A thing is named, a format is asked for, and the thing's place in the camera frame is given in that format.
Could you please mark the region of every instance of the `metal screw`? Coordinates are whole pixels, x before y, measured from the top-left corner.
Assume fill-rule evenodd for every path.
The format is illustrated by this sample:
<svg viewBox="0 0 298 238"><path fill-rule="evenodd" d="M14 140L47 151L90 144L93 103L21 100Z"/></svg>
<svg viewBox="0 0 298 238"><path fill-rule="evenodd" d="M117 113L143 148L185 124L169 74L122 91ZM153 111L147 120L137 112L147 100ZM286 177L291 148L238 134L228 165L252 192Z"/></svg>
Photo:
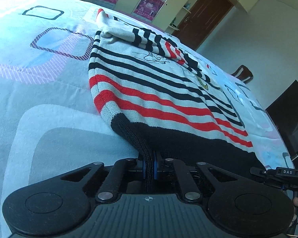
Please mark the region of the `metal screw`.
<svg viewBox="0 0 298 238"><path fill-rule="evenodd" d="M114 195L111 193L111 192L107 192L107 191L104 191L104 192L101 192L97 195L97 197L100 199L100 200L109 200L113 197Z"/></svg>
<svg viewBox="0 0 298 238"><path fill-rule="evenodd" d="M197 192L191 191L191 192L187 192L185 194L185 197L189 200L197 200L200 198L200 194L198 194Z"/></svg>

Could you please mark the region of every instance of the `cartoon drawing on sweater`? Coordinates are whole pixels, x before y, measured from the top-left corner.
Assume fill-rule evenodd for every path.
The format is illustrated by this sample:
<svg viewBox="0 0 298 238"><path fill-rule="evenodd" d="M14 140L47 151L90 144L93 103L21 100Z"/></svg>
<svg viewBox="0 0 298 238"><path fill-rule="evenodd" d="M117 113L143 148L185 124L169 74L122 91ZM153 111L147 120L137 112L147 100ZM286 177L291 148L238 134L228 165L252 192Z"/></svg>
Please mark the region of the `cartoon drawing on sweater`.
<svg viewBox="0 0 298 238"><path fill-rule="evenodd" d="M136 52L133 52L133 53L138 54L138 55L145 55L144 57L141 56L141 58L143 58L147 62L159 62L161 64L170 63L169 59L167 59L161 55L154 54L150 51L144 51L144 52L148 53L148 54L136 53Z"/></svg>

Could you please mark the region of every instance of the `striped sweater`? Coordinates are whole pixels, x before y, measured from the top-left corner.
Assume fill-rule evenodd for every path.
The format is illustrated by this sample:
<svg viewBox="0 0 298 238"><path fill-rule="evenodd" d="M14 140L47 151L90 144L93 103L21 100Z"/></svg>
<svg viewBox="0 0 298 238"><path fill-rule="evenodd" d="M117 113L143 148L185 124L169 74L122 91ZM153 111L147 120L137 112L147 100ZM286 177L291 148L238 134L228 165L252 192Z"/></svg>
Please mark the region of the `striped sweater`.
<svg viewBox="0 0 298 238"><path fill-rule="evenodd" d="M100 9L89 64L97 110L145 158L153 153L198 161L250 177L262 167L233 105L206 63L168 36L133 26Z"/></svg>

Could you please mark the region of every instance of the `wall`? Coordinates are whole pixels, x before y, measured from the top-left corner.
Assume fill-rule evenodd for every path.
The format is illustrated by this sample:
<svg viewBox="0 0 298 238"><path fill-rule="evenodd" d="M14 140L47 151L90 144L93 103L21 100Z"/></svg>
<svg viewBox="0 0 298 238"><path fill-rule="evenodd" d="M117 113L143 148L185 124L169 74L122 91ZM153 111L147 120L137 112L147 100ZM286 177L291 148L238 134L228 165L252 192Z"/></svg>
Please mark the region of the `wall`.
<svg viewBox="0 0 298 238"><path fill-rule="evenodd" d="M276 0L259 0L247 14L233 8L216 34L197 52L233 73L246 65L247 84L264 108L298 81L298 11Z"/></svg>

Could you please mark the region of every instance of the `black device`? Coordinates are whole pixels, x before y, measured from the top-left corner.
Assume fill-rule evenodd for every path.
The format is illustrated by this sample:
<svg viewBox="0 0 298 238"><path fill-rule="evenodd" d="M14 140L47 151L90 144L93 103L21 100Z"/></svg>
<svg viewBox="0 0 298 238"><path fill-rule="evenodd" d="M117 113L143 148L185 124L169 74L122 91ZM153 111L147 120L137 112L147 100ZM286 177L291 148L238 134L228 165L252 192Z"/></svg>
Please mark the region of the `black device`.
<svg viewBox="0 0 298 238"><path fill-rule="evenodd" d="M298 170L252 168L257 182L205 162L154 158L150 192L141 156L16 190L2 206L11 237L286 237L294 206L282 190L298 192Z"/></svg>

